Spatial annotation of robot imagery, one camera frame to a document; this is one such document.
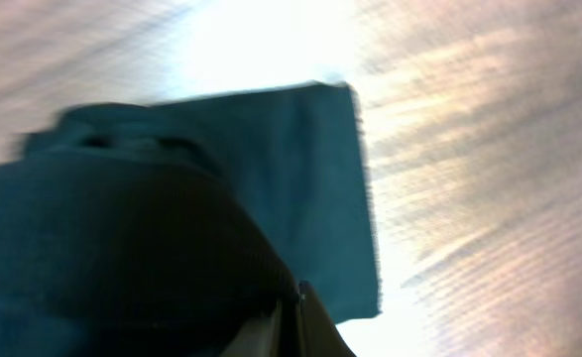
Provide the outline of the black shorts garment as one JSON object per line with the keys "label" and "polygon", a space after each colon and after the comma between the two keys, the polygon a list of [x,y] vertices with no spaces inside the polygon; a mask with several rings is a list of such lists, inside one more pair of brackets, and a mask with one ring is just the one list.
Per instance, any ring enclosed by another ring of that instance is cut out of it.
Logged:
{"label": "black shorts garment", "polygon": [[0,356],[299,356],[379,312],[354,93],[90,104],[0,165]]}

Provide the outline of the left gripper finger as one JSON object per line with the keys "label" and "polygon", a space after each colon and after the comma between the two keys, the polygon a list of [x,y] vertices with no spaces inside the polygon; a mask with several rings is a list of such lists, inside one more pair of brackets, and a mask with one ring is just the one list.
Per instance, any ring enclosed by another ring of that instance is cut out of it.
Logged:
{"label": "left gripper finger", "polygon": [[300,357],[356,357],[332,322],[316,290],[308,281],[298,286],[295,307]]}

